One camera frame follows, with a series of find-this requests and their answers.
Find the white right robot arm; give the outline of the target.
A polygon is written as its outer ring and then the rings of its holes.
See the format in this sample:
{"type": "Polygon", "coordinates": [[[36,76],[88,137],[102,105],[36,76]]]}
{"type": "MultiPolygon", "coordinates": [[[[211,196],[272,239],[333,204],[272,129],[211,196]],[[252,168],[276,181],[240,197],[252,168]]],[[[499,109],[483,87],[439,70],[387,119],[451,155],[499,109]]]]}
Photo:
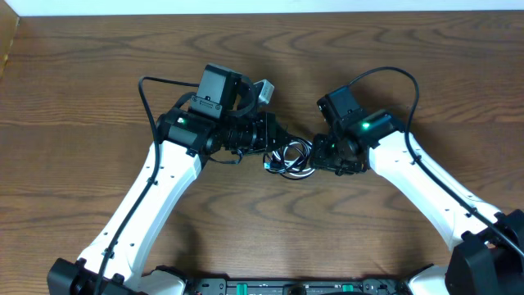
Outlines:
{"type": "Polygon", "coordinates": [[[343,86],[317,102],[329,126],[314,137],[310,164],[335,175],[374,171],[430,221],[451,252],[405,279],[406,294],[521,294],[523,212],[508,214],[446,172],[385,110],[368,114],[343,86]]]}

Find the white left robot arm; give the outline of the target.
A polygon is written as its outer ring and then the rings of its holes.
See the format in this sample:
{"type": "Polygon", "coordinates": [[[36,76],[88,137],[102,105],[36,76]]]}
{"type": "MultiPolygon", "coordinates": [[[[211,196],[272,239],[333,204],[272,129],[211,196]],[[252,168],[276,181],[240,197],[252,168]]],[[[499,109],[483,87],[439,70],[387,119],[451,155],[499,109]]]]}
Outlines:
{"type": "Polygon", "coordinates": [[[220,150],[270,153],[291,135],[261,111],[274,86],[209,64],[166,113],[149,123],[153,136],[138,177],[101,233],[75,262],[57,259],[47,274],[51,294],[182,294],[187,280],[168,267],[144,274],[150,250],[171,211],[220,150]]]}

